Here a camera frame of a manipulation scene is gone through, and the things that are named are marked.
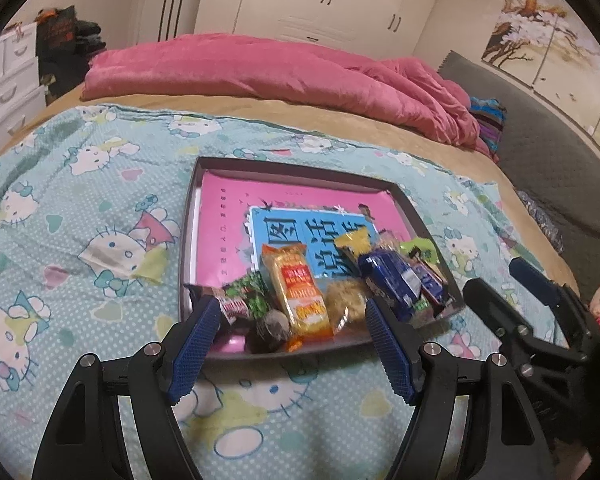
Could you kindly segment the blue Oreo cookie pack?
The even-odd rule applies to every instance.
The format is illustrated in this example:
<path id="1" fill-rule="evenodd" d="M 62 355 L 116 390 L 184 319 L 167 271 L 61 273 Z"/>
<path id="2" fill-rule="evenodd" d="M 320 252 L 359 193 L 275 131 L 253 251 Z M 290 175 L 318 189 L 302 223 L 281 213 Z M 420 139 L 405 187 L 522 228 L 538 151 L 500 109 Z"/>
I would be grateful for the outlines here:
<path id="1" fill-rule="evenodd" d="M 399 321 L 411 321 L 422 292 L 422 281 L 409 263 L 394 250 L 378 248 L 358 256 L 358 272 Z"/>

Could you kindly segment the brown chocolate cake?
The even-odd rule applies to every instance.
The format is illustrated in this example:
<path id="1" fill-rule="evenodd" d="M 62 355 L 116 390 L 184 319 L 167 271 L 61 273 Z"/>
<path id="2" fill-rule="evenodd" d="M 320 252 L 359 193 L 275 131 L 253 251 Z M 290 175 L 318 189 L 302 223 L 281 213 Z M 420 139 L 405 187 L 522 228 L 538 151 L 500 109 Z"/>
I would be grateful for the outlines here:
<path id="1" fill-rule="evenodd" d="M 269 310 L 262 318 L 258 318 L 256 332 L 268 348 L 279 348 L 291 334 L 288 318 L 279 310 Z"/>

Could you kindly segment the black green peas packet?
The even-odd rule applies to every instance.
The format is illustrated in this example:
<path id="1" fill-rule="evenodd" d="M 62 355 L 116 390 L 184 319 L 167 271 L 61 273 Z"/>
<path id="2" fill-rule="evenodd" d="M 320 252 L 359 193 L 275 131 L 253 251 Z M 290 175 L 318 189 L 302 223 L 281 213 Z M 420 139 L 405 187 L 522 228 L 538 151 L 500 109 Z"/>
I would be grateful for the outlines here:
<path id="1" fill-rule="evenodd" d="M 193 304 L 207 296 L 218 300 L 221 322 L 227 325 L 236 322 L 249 325 L 258 318 L 263 318 L 272 309 L 258 271 L 248 272 L 222 287 L 185 284 L 185 288 Z"/>

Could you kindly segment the Snickers bar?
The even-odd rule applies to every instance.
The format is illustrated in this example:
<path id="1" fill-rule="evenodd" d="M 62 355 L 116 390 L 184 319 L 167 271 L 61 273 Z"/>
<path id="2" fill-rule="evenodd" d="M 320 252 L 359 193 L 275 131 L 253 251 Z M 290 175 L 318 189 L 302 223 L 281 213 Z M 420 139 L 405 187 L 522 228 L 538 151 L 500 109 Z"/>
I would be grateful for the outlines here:
<path id="1" fill-rule="evenodd" d="M 434 316 L 440 315 L 452 301 L 448 283 L 428 263 L 419 258 L 411 258 L 411 266 L 422 283 L 422 293 L 434 310 Z"/>

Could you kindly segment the grey padded headboard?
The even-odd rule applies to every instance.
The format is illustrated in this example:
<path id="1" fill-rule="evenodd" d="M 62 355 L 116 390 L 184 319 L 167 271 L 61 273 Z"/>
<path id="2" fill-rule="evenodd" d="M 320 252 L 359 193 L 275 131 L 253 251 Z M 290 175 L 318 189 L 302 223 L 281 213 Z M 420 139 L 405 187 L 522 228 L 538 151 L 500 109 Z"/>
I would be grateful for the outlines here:
<path id="1" fill-rule="evenodd" d="M 558 227 L 562 258 L 590 300 L 600 286 L 600 159 L 530 94 L 464 56 L 449 52 L 439 74 L 470 96 L 494 98 L 506 108 L 501 170 Z"/>

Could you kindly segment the green label wrapped cake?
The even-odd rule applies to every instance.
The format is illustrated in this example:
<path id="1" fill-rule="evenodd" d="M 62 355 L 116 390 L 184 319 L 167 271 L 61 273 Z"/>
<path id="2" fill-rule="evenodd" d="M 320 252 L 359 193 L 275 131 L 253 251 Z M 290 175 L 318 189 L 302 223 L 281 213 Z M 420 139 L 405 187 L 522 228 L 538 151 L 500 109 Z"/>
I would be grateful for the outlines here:
<path id="1" fill-rule="evenodd" d="M 419 258 L 420 260 L 425 261 L 443 278 L 438 267 L 439 260 L 437 249 L 434 248 L 434 245 L 429 240 L 425 240 L 424 238 L 413 238 L 408 242 L 401 242 L 399 244 L 399 255 L 403 258 L 408 267 L 405 281 L 407 281 L 407 283 L 412 286 L 412 289 L 414 289 L 418 301 L 426 304 L 432 311 L 432 315 L 434 315 L 434 310 L 432 310 L 425 295 L 422 293 L 422 283 L 412 269 L 411 258 Z"/>

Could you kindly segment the clear wrapped round pastry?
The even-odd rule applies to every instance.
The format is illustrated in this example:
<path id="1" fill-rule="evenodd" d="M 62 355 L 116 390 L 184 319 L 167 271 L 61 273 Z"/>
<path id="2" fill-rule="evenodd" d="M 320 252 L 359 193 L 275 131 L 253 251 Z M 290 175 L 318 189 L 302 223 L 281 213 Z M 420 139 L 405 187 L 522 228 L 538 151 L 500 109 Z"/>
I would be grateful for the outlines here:
<path id="1" fill-rule="evenodd" d="M 335 334 L 360 330 L 365 322 L 370 290 L 359 278 L 330 281 L 324 296 L 330 325 Z"/>

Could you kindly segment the yellow wafer bar pack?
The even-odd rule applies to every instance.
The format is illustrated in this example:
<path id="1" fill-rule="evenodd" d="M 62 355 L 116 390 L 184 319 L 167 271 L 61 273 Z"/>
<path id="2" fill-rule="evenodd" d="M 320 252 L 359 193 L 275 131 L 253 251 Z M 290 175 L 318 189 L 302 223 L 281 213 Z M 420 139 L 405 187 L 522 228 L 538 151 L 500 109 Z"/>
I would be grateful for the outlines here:
<path id="1" fill-rule="evenodd" d="M 352 263 L 357 264 L 358 258 L 372 250 L 370 231 L 366 226 L 362 226 L 357 230 L 343 233 L 334 239 L 334 245 Z"/>

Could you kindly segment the colourful striped pillow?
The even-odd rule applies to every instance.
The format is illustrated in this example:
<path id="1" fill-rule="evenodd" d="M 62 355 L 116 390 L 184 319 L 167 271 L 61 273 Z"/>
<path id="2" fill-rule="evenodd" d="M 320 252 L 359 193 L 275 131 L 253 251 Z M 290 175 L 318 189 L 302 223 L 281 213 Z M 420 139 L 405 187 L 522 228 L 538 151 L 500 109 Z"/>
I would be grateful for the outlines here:
<path id="1" fill-rule="evenodd" d="M 489 150 L 492 158 L 498 158 L 498 148 L 502 140 L 507 110 L 498 99 L 470 98 L 469 111 L 478 122 L 480 139 Z"/>

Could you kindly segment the orange rice cracker pack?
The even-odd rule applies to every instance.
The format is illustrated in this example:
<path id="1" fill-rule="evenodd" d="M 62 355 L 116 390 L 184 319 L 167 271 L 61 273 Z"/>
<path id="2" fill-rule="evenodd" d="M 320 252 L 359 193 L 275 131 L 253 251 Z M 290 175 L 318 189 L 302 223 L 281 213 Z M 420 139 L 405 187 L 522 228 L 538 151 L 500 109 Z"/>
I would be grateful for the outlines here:
<path id="1" fill-rule="evenodd" d="M 323 295 L 306 260 L 305 244 L 263 245 L 261 269 L 289 321 L 291 336 L 286 343 L 289 352 L 332 336 Z"/>

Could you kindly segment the Hello Kitty teal sheet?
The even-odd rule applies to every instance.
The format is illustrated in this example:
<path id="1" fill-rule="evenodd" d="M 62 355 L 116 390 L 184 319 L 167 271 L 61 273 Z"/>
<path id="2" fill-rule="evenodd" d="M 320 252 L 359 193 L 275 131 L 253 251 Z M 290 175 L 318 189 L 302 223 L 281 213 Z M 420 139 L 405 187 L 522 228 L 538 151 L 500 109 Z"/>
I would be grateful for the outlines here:
<path id="1" fill-rule="evenodd" d="M 32 474 L 74 363 L 128 356 L 178 318 L 178 257 L 198 159 L 288 162 L 400 186 L 457 281 L 488 281 L 535 333 L 553 315 L 508 274 L 562 259 L 490 159 L 326 110 L 242 120 L 182 110 L 79 106 L 0 158 L 0 461 Z M 370 348 L 210 363 L 176 410 L 208 479 L 379 479 L 412 411 Z"/>

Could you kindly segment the white drawer chest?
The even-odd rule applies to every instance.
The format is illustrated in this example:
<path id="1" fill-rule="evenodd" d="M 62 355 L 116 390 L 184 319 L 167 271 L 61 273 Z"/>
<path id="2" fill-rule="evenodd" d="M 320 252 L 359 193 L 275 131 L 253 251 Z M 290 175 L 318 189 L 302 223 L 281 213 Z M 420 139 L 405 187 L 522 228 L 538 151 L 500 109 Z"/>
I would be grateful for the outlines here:
<path id="1" fill-rule="evenodd" d="M 17 24 L 0 36 L 0 151 L 46 107 L 40 84 L 38 24 Z"/>

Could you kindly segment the black orange bag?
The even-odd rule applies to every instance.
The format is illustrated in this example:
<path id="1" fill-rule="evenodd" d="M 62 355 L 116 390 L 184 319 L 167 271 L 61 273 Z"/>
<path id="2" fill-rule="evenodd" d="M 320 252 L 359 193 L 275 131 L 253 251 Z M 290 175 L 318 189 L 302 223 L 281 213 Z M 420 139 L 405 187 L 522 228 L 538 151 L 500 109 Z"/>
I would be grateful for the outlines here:
<path id="1" fill-rule="evenodd" d="M 99 24 L 79 20 L 74 6 L 43 9 L 35 23 L 38 74 L 50 104 L 82 84 L 91 59 L 107 44 Z"/>

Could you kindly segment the pink quilt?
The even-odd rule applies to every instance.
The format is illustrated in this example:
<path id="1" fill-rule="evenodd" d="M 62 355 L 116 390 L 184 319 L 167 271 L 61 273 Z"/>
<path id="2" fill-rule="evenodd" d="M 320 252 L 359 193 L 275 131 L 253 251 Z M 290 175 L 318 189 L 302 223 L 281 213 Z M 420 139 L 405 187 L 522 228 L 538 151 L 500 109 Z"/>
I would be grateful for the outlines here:
<path id="1" fill-rule="evenodd" d="M 412 56 L 373 60 L 304 42 L 220 32 L 183 35 L 92 58 L 82 98 L 127 94 L 236 96 L 311 105 L 490 153 L 469 110 L 467 92 Z"/>

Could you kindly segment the tree landscape wall painting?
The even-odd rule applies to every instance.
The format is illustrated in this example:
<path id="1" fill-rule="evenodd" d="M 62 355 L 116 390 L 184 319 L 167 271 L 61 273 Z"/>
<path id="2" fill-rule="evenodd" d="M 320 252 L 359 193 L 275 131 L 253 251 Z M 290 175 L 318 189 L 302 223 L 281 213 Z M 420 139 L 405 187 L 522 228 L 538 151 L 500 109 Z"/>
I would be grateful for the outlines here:
<path id="1" fill-rule="evenodd" d="M 588 134 L 600 126 L 600 44 L 555 0 L 504 0 L 481 61 L 506 73 Z"/>

